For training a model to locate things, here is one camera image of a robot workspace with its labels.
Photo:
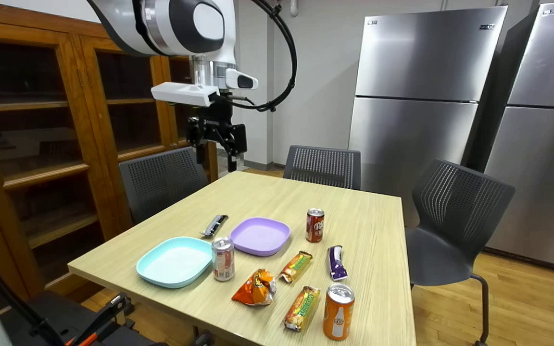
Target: gray chair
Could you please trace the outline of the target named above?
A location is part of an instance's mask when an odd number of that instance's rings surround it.
[[[206,187],[208,180],[192,147],[119,164],[135,224]]]
[[[489,285],[473,262],[494,233],[514,189],[450,162],[433,162],[414,187],[419,226],[408,231],[412,285],[450,285],[475,279],[483,289],[483,346],[489,337]]]
[[[291,147],[283,178],[360,191],[360,153]]]

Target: chair backrest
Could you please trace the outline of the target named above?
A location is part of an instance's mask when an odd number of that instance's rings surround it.
[[[433,162],[414,187],[419,228],[460,249],[469,262],[493,237],[512,197],[514,187],[450,162]]]
[[[135,224],[148,220],[208,183],[192,147],[123,162],[119,174]]]
[[[360,191],[360,153],[291,147],[283,178]]]

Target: purple plate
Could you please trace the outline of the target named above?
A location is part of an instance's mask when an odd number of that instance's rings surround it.
[[[275,220],[252,218],[239,224],[231,241],[237,251],[268,258],[279,253],[279,249],[291,239],[291,230]]]

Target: teal plate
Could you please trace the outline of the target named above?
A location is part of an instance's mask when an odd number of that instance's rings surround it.
[[[181,289],[196,281],[212,264],[212,245],[200,239],[169,239],[137,262],[137,274],[164,289]]]

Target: wooden table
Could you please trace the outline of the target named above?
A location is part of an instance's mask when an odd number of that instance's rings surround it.
[[[319,245],[306,241],[308,208],[325,210],[325,235]],[[237,278],[214,281],[208,274],[179,291],[144,283],[135,266],[142,255],[173,237],[198,237],[217,214],[229,222],[217,237],[229,235],[248,218],[269,218],[291,228],[293,241],[271,258],[237,253]],[[323,331],[327,249],[343,245],[348,285],[356,295],[352,331],[341,345],[416,345],[408,258],[400,199],[333,189],[323,185],[231,174],[148,222],[73,260],[71,274],[127,293],[135,301],[171,312],[210,329],[235,345],[337,345]],[[266,308],[246,308],[231,301],[239,287],[260,268],[275,278],[283,266],[306,251],[312,268],[298,283],[277,283],[277,299]],[[306,333],[285,331],[283,318],[302,287],[321,289],[321,303]]]

